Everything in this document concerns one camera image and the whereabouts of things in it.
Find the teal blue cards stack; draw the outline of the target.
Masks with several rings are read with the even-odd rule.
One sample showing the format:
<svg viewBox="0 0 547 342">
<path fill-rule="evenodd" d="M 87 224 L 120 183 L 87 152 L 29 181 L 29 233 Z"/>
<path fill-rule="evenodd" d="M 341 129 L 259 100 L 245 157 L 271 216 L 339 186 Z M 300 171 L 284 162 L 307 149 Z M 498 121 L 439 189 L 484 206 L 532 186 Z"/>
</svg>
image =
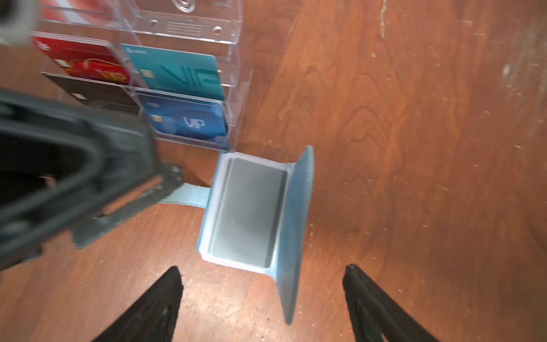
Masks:
<svg viewBox="0 0 547 342">
<path fill-rule="evenodd" d="M 228 136 L 218 63 L 209 54 L 122 44 L 145 83 L 134 91 L 154 131 L 217 143 Z"/>
</svg>

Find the clear acrylic card organizer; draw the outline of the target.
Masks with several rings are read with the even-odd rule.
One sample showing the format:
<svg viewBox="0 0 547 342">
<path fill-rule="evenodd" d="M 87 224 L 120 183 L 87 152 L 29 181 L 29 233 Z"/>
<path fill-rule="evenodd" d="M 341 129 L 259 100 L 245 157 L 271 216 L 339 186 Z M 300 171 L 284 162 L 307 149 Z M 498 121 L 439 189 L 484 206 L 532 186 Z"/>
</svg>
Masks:
<svg viewBox="0 0 547 342">
<path fill-rule="evenodd" d="M 240 1 L 41 1 L 31 38 L 58 98 L 144 118 L 157 139 L 233 150 L 252 77 Z"/>
</svg>

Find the red black cards stack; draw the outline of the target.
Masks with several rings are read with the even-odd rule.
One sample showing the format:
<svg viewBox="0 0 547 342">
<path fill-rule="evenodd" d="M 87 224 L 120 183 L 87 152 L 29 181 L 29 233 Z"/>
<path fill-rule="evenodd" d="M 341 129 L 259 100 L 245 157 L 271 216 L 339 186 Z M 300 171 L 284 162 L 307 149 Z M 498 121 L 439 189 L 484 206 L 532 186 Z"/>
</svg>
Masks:
<svg viewBox="0 0 547 342">
<path fill-rule="evenodd" d="M 133 79 L 113 45 L 104 40 L 46 32 L 33 33 L 34 45 L 59 69 L 41 72 L 83 105 L 138 115 L 130 92 Z"/>
</svg>

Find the blue leather card holder wallet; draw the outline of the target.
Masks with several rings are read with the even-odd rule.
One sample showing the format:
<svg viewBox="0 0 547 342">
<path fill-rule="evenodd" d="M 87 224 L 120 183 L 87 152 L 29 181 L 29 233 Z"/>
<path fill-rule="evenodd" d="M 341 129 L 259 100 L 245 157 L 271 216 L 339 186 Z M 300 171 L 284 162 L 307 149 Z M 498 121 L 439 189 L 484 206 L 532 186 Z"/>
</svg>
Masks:
<svg viewBox="0 0 547 342">
<path fill-rule="evenodd" d="M 288 325 L 299 292 L 314 165 L 310 145 L 295 163 L 223 152 L 211 187 L 185 183 L 162 200 L 205 209 L 197 243 L 202 259 L 272 278 Z"/>
</svg>

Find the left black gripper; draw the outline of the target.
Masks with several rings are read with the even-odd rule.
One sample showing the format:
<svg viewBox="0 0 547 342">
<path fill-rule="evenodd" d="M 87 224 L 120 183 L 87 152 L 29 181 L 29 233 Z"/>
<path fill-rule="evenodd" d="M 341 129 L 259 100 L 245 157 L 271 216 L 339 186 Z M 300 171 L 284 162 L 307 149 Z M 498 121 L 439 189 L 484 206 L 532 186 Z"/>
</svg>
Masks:
<svg viewBox="0 0 547 342">
<path fill-rule="evenodd" d="M 155 177 L 110 214 L 97 213 Z M 179 165 L 159 165 L 142 118 L 1 90 L 1 268 L 37 254 L 65 229 L 83 249 L 182 186 Z"/>
</svg>

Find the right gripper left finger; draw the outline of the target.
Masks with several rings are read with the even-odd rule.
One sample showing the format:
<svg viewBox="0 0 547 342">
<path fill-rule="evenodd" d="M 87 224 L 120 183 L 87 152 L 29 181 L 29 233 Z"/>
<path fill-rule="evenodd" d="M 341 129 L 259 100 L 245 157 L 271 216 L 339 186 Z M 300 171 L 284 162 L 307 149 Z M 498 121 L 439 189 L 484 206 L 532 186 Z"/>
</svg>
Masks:
<svg viewBox="0 0 547 342">
<path fill-rule="evenodd" d="M 171 341 L 175 333 L 184 286 L 171 266 L 135 303 L 104 332 L 100 341 Z"/>
</svg>

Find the red white card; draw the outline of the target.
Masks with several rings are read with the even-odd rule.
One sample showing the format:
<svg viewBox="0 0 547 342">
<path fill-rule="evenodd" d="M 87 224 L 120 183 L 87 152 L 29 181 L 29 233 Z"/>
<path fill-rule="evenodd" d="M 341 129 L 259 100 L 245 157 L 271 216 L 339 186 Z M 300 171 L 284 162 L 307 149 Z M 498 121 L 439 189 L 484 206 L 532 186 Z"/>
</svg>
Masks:
<svg viewBox="0 0 547 342">
<path fill-rule="evenodd" d="M 42 19 L 64 24 L 120 29 L 117 1 L 104 0 L 44 0 Z"/>
</svg>

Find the grey card in wallet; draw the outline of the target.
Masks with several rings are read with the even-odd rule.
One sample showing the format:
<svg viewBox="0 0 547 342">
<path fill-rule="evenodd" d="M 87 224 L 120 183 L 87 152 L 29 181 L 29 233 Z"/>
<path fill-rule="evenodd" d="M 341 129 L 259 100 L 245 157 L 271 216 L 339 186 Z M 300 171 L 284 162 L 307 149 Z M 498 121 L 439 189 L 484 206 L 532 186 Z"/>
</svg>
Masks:
<svg viewBox="0 0 547 342">
<path fill-rule="evenodd" d="M 270 266 L 287 172 L 234 158 L 210 253 L 247 266 Z"/>
</svg>

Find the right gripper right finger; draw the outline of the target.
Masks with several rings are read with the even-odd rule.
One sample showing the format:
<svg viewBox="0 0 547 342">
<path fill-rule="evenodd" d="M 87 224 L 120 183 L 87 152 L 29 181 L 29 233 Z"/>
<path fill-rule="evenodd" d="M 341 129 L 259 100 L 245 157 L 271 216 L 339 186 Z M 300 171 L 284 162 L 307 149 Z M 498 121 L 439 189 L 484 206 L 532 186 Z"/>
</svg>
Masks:
<svg viewBox="0 0 547 342">
<path fill-rule="evenodd" d="M 361 268 L 346 267 L 343 289 L 356 341 L 436 341 Z"/>
</svg>

